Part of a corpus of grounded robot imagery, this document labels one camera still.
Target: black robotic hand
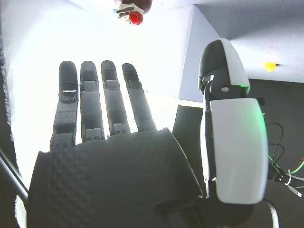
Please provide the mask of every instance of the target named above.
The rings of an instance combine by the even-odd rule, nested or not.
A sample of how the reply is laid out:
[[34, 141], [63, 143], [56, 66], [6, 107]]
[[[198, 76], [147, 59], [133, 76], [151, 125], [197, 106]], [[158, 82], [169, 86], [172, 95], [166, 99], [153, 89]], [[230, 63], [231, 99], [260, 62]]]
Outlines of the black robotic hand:
[[123, 75], [138, 132], [130, 133], [114, 64], [102, 63], [110, 136], [105, 140], [96, 67], [80, 72], [82, 144], [75, 145], [76, 68], [59, 69], [59, 102], [50, 152], [40, 152], [28, 194], [28, 228], [201, 227], [203, 196], [180, 145], [157, 131], [131, 64]]

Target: white backdrop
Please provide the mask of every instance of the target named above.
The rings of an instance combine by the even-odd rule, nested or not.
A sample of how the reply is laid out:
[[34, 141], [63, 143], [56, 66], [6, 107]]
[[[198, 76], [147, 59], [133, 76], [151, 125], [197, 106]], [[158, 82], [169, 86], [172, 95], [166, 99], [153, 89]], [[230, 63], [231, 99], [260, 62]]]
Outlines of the white backdrop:
[[[112, 7], [112, 3], [97, 4], [97, 0], [1, 1], [12, 132], [19, 169], [28, 187], [38, 151], [49, 150], [58, 101], [58, 68], [64, 60], [73, 61], [78, 72], [83, 61], [93, 61], [99, 76], [101, 62], [113, 61], [128, 120], [132, 131], [136, 131], [121, 73], [123, 63], [132, 63], [148, 91], [157, 128], [173, 127], [180, 103], [176, 97], [188, 44], [191, 7], [166, 11], [154, 4], [138, 27], [115, 19]], [[102, 92], [101, 103], [107, 129]], [[17, 218], [25, 227], [20, 201]]]

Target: brown round object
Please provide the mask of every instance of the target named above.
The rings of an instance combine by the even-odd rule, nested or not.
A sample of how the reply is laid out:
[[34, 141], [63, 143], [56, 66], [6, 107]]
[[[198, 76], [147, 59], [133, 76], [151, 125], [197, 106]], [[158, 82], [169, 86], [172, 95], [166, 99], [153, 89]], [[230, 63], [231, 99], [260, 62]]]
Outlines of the brown round object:
[[134, 3], [139, 8], [143, 9], [144, 13], [149, 12], [152, 6], [152, 0], [114, 0], [116, 4], [131, 4]]

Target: yellow object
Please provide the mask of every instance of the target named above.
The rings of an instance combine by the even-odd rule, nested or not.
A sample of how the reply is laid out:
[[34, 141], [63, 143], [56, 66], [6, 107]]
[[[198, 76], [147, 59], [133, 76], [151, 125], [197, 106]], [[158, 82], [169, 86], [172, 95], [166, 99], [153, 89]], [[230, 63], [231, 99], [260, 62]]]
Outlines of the yellow object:
[[273, 72], [276, 68], [276, 63], [264, 63], [264, 69], [267, 71], [267, 72]]

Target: red raspberry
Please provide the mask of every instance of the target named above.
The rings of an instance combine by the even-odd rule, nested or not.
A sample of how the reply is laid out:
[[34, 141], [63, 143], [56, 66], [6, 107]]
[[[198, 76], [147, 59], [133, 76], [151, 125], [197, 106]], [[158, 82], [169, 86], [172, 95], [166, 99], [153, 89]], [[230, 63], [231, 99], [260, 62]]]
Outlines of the red raspberry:
[[140, 25], [143, 21], [143, 16], [139, 12], [130, 12], [129, 18], [130, 18], [130, 21], [135, 25]]

